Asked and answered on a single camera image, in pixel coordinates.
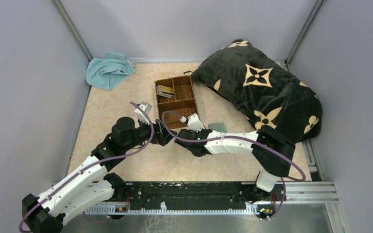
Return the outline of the green leather card holder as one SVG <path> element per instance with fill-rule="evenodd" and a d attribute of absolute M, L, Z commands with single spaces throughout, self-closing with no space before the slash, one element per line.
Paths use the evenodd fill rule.
<path fill-rule="evenodd" d="M 209 123 L 208 128 L 217 132 L 225 133 L 226 127 L 224 122 Z"/>

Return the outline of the brown woven divided basket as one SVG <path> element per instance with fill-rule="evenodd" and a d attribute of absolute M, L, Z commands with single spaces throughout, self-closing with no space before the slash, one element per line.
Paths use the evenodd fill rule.
<path fill-rule="evenodd" d="M 190 76 L 184 75 L 156 80 L 154 85 L 156 87 L 159 85 L 166 86 L 174 92 L 174 96 L 171 98 L 156 96 L 159 118 L 162 118 L 165 111 L 173 111 L 182 117 L 198 113 Z"/>

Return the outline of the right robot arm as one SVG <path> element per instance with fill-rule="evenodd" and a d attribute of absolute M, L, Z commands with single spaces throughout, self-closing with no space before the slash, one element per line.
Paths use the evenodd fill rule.
<path fill-rule="evenodd" d="M 249 133 L 182 129 L 175 143 L 196 157 L 220 153 L 254 156 L 263 168 L 254 186 L 254 194 L 260 200 L 267 200 L 273 194 L 275 183 L 288 177 L 295 151 L 295 143 L 270 126 Z"/>

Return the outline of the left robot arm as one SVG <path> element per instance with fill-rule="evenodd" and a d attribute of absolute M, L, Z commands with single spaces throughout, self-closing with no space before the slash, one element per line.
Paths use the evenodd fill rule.
<path fill-rule="evenodd" d="M 149 144 L 167 145 L 177 133 L 160 120 L 119 118 L 111 133 L 72 173 L 45 192 L 22 200 L 22 221 L 30 233 L 59 233 L 73 218 L 100 202 L 127 200 L 126 182 L 111 170 Z"/>

